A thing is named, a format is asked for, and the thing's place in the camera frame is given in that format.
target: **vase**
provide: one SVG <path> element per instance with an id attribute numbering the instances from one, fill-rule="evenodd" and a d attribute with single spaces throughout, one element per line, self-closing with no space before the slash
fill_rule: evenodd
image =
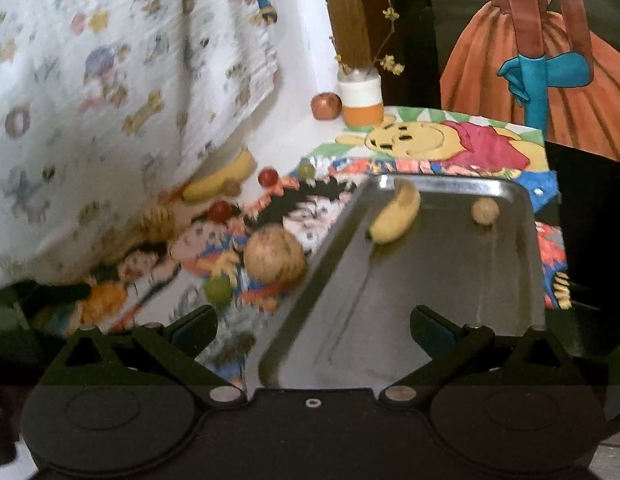
<path id="1" fill-rule="evenodd" d="M 381 76 L 376 68 L 354 68 L 348 73 L 339 70 L 338 92 L 347 126 L 360 128 L 383 122 Z"/>

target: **red cherry tomato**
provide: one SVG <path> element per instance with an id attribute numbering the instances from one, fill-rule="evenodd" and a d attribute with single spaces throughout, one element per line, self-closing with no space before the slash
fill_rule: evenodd
<path id="1" fill-rule="evenodd" d="M 258 176 L 261 187 L 274 186 L 279 181 L 279 173 L 274 168 L 263 168 Z"/>
<path id="2" fill-rule="evenodd" d="M 225 224 L 232 216 L 232 206 L 225 200 L 213 203 L 208 209 L 208 218 L 218 224 Z"/>

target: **dried flower branch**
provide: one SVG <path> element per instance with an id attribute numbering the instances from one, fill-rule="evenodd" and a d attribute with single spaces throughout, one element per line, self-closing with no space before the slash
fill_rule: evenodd
<path id="1" fill-rule="evenodd" d="M 384 10 L 383 13 L 386 19 L 390 20 L 390 32 L 388 32 L 388 35 L 383 40 L 383 43 L 381 43 L 379 50 L 376 51 L 375 57 L 372 60 L 372 67 L 370 67 L 368 74 L 370 74 L 370 72 L 374 68 L 374 65 L 376 63 L 379 63 L 381 68 L 383 68 L 384 70 L 387 70 L 388 72 L 391 72 L 395 75 L 401 75 L 405 67 L 402 64 L 397 63 L 394 60 L 394 56 L 386 55 L 383 58 L 379 57 L 381 56 L 381 51 L 384 49 L 384 47 L 390 40 L 390 37 L 394 34 L 394 22 L 399 19 L 399 13 L 396 12 L 396 10 L 394 10 L 394 7 L 392 6 L 392 2 L 388 2 L 388 8 Z M 336 56 L 334 57 L 334 59 L 336 60 L 337 63 L 339 63 L 339 68 L 343 71 L 343 73 L 349 74 L 350 72 L 352 72 L 352 69 L 341 60 L 341 55 L 339 54 L 339 51 L 337 50 L 337 44 L 334 41 L 334 36 L 330 37 L 330 41 L 332 42 L 332 46 L 334 47 L 334 51 L 336 53 Z"/>
<path id="2" fill-rule="evenodd" d="M 337 44 L 334 41 L 334 36 L 330 36 L 330 41 L 332 42 L 332 46 L 334 47 L 334 51 L 337 52 L 337 55 L 334 56 L 334 60 L 339 63 L 339 68 L 341 68 L 341 70 L 343 70 L 343 73 L 345 74 L 349 74 L 352 69 L 345 64 L 344 62 L 341 61 L 341 54 L 338 54 L 338 50 L 337 50 Z"/>
<path id="3" fill-rule="evenodd" d="M 379 63 L 379 65 L 381 65 L 381 68 L 383 68 L 384 70 L 388 70 L 388 72 L 392 72 L 395 75 L 401 75 L 401 73 L 404 71 L 404 66 L 400 63 L 395 62 L 394 56 L 386 55 L 383 59 L 379 57 L 381 56 L 381 51 L 386 46 L 386 43 L 388 43 L 388 41 L 394 34 L 394 22 L 399 19 L 399 13 L 394 10 L 392 2 L 390 1 L 388 1 L 388 8 L 384 10 L 384 16 L 386 17 L 386 20 L 390 20 L 390 32 L 388 32 L 388 35 L 379 47 L 379 50 L 376 51 L 375 57 L 372 60 L 372 65 L 374 66 L 375 63 Z"/>

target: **cartoon poster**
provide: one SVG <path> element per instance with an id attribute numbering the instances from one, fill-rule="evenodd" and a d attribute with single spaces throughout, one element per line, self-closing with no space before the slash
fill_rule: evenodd
<path id="1" fill-rule="evenodd" d="M 442 108 L 620 161 L 620 0 L 432 0 Z"/>

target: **toy banana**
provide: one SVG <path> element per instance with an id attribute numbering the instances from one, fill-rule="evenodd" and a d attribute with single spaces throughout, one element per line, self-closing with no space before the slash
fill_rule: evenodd
<path id="1" fill-rule="evenodd" d="M 409 181 L 394 180 L 394 198 L 381 210 L 368 229 L 375 244 L 389 244 L 400 238 L 419 212 L 421 195 Z"/>
<path id="2" fill-rule="evenodd" d="M 186 202 L 199 202 L 218 195 L 222 192 L 224 182 L 228 178 L 242 182 L 250 176 L 256 167 L 257 163 L 254 157 L 247 148 L 244 148 L 238 157 L 226 167 L 188 184 L 183 189 L 183 199 Z"/>

